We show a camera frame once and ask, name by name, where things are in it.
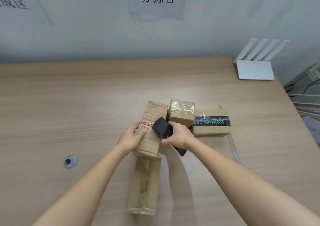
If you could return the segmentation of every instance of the forearm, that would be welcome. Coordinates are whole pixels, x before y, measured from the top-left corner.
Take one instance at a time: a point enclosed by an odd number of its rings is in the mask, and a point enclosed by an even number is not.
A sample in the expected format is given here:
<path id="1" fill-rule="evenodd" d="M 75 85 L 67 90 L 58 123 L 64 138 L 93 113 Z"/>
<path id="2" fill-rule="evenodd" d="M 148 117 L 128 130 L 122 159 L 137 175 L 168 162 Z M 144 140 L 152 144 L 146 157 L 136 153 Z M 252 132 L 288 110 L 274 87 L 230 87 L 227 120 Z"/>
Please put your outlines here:
<path id="1" fill-rule="evenodd" d="M 35 223 L 38 225 L 90 225 L 108 182 L 126 153 L 118 146 L 79 179 Z"/>
<path id="2" fill-rule="evenodd" d="M 190 151 L 210 171 L 248 225 L 319 225 L 320 218 L 261 176 L 197 139 Z"/>

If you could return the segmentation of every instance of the white router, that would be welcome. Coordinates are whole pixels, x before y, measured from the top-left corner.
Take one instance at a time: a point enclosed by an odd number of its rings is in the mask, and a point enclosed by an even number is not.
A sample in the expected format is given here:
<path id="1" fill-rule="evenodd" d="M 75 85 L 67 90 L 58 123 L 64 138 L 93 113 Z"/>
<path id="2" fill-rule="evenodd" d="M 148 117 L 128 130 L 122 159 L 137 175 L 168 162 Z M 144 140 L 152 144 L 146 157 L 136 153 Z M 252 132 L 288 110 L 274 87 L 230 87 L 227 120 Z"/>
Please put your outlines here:
<path id="1" fill-rule="evenodd" d="M 270 60 L 274 58 L 290 41 L 278 39 L 269 42 L 268 39 L 250 39 L 238 57 L 234 60 L 237 65 L 239 79 L 274 80 Z"/>

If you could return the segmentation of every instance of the person's left hand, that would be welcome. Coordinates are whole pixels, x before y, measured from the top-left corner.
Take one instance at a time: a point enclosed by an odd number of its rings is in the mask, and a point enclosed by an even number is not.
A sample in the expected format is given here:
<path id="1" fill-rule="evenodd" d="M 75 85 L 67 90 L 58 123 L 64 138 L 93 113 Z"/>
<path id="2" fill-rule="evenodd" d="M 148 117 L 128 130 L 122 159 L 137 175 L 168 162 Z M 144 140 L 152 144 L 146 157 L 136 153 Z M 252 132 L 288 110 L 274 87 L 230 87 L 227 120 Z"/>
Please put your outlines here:
<path id="1" fill-rule="evenodd" d="M 140 122 L 134 123 L 127 128 L 120 136 L 117 146 L 122 148 L 126 155 L 132 152 L 139 144 L 141 139 L 146 135 L 146 130 L 141 130 L 138 134 L 134 135 L 135 130 L 138 129 Z"/>

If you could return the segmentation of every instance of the person's right hand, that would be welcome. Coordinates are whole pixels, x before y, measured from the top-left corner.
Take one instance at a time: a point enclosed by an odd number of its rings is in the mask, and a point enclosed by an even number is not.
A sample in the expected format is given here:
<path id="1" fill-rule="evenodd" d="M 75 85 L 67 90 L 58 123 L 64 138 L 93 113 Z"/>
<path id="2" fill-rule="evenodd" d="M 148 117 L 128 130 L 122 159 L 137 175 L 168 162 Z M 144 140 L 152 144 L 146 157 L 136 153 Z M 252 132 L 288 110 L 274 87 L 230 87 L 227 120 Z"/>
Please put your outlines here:
<path id="1" fill-rule="evenodd" d="M 169 122 L 173 126 L 173 135 L 167 139 L 161 141 L 162 145 L 172 145 L 182 149 L 189 149 L 189 142 L 194 138 L 194 135 L 191 131 L 184 125 Z"/>

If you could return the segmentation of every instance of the hand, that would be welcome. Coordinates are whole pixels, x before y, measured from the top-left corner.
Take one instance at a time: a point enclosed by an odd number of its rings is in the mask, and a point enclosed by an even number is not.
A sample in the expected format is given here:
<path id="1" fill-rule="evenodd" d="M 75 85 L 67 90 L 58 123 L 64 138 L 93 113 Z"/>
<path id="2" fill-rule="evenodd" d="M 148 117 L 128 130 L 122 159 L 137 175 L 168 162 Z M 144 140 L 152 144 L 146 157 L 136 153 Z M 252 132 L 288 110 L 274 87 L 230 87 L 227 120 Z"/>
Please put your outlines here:
<path id="1" fill-rule="evenodd" d="M 140 122 L 134 123 L 127 128 L 120 136 L 117 146 L 124 149 L 126 155 L 132 152 L 139 144 L 141 139 L 146 135 L 146 130 L 141 130 L 137 135 L 134 135 L 138 129 Z"/>
<path id="2" fill-rule="evenodd" d="M 189 141 L 194 138 L 191 131 L 184 125 L 169 122 L 173 126 L 173 135 L 167 139 L 161 141 L 162 145 L 172 145 L 175 147 L 189 149 Z"/>

